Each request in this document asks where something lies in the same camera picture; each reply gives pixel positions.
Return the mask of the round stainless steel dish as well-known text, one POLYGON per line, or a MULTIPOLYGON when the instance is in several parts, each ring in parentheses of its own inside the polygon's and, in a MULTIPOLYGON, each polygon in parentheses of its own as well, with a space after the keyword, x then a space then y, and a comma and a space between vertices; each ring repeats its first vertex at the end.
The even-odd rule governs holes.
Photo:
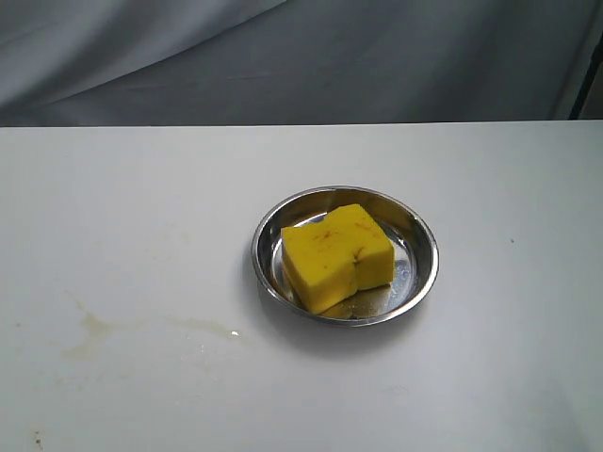
POLYGON ((253 234, 251 263, 260 296, 270 304, 325 324, 359 328, 392 320, 425 299, 438 274, 439 249, 428 224, 404 203, 368 188, 322 186, 296 193, 266 213, 253 234), (393 281, 360 291, 324 314, 311 314, 286 279, 281 229, 318 222, 335 208, 353 203, 367 210, 392 243, 393 281))

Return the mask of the black stand pole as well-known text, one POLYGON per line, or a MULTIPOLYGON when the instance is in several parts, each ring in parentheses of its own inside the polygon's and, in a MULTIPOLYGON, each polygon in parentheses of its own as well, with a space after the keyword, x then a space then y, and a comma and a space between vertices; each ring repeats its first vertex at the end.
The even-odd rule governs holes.
POLYGON ((591 88, 595 82, 599 66, 602 63, 602 37, 599 37, 598 42, 590 55, 589 64, 585 70, 575 101, 572 104, 568 120, 578 120, 580 114, 586 105, 591 88))

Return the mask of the brown liquid spill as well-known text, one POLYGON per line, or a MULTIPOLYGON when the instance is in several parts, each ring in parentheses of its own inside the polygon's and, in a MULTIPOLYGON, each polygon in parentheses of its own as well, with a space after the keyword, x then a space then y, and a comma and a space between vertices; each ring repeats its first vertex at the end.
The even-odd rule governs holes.
MULTIPOLYGON (((101 344, 111 334, 118 331, 137 331, 150 322, 150 319, 140 319, 133 323, 108 321, 90 311, 81 300, 74 299, 73 302, 77 310, 83 315, 79 325, 85 333, 85 336, 79 344, 61 350, 61 356, 67 360, 91 360, 97 354, 101 344)), ((172 325, 187 331, 206 331, 228 339, 242 338, 240 331, 227 328, 212 320, 194 317, 178 318, 173 315, 166 315, 161 318, 161 321, 167 325, 172 325)))

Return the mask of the grey backdrop cloth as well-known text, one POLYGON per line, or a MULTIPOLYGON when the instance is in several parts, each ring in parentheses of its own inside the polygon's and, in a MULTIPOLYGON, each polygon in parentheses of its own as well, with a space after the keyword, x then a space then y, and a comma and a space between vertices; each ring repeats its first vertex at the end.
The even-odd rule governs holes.
POLYGON ((5 1, 5 126, 561 119, 598 1, 5 1))

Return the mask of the yellow sponge block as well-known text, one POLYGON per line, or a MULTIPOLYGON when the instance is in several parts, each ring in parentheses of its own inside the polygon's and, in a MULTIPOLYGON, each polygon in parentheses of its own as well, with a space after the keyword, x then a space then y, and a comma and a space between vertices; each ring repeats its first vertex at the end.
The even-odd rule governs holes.
POLYGON ((338 207, 319 222, 284 227, 281 238, 285 274, 314 315, 394 279, 394 246, 358 203, 338 207))

